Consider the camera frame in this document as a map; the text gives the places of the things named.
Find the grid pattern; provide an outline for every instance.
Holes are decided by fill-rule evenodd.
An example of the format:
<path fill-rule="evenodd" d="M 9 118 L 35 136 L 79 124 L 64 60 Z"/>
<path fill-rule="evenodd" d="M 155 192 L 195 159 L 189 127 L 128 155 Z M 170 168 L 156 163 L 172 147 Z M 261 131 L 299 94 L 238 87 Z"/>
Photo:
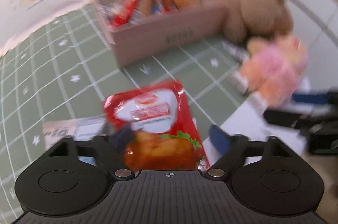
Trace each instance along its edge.
<path fill-rule="evenodd" d="M 245 100 L 228 83 L 237 62 L 209 38 L 159 53 L 119 70 L 93 7 L 55 19 L 9 51 L 0 62 L 0 223 L 22 210 L 15 197 L 19 174 L 45 148 L 42 123 L 100 115 L 104 97 L 178 79 L 204 140 Z"/>

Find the plush doll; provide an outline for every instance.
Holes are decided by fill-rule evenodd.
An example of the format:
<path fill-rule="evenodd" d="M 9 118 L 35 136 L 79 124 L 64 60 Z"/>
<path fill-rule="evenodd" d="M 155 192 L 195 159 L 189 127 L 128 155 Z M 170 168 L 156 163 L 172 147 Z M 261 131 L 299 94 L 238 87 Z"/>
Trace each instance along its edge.
<path fill-rule="evenodd" d="M 298 88 L 307 65 L 307 50 L 292 35 L 278 36 L 272 42 L 253 37 L 247 49 L 251 59 L 234 72 L 231 81 L 259 111 L 280 106 Z"/>
<path fill-rule="evenodd" d="M 225 0 L 228 15 L 223 34 L 234 44 L 244 42 L 248 36 L 274 36 L 293 30 L 293 20 L 285 7 L 285 0 Z"/>

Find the white label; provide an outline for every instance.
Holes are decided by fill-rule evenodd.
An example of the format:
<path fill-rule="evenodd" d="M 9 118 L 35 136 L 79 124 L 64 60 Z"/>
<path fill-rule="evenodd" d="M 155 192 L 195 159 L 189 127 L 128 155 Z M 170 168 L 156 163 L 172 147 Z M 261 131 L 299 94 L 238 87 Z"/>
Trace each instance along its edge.
<path fill-rule="evenodd" d="M 176 121 L 177 99 L 171 90 L 150 91 L 116 109 L 116 117 L 131 122 L 134 131 L 164 133 Z"/>

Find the blue object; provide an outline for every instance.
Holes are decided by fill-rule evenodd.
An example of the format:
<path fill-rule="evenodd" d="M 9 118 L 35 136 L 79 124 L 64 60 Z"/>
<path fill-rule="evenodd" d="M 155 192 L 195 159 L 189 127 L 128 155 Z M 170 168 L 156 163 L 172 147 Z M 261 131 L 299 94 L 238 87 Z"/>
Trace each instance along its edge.
<path fill-rule="evenodd" d="M 95 158 L 92 156 L 78 156 L 79 160 L 88 163 L 90 165 L 96 166 Z"/>
<path fill-rule="evenodd" d="M 325 105 L 329 103 L 330 95 L 328 93 L 321 93 L 315 95 L 294 93 L 291 98 L 294 102 L 297 103 Z"/>
<path fill-rule="evenodd" d="M 231 146 L 229 136 L 216 125 L 212 125 L 209 129 L 210 141 L 216 150 L 223 156 Z"/>
<path fill-rule="evenodd" d="M 109 136 L 109 144 L 117 153 L 122 153 L 135 138 L 135 132 L 130 125 L 125 125 L 115 134 Z"/>

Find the candy wrapper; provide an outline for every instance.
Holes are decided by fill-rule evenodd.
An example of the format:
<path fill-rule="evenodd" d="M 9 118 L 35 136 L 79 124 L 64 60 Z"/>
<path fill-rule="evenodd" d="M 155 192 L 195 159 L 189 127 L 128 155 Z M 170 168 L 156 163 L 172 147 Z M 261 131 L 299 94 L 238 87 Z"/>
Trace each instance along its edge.
<path fill-rule="evenodd" d="M 181 83 L 165 81 L 109 96 L 104 113 L 116 130 L 131 127 L 134 135 L 122 156 L 133 171 L 209 168 Z"/>
<path fill-rule="evenodd" d="M 110 22 L 112 27 L 118 27 L 128 23 L 132 13 L 137 6 L 138 0 L 124 0 L 122 8 L 116 13 L 114 19 Z"/>
<path fill-rule="evenodd" d="M 139 0 L 129 22 L 137 24 L 140 19 L 150 16 L 152 14 L 152 5 L 153 0 Z"/>
<path fill-rule="evenodd" d="M 114 19 L 115 15 L 121 11 L 123 0 L 114 0 L 108 6 L 99 6 L 99 11 L 107 19 Z"/>

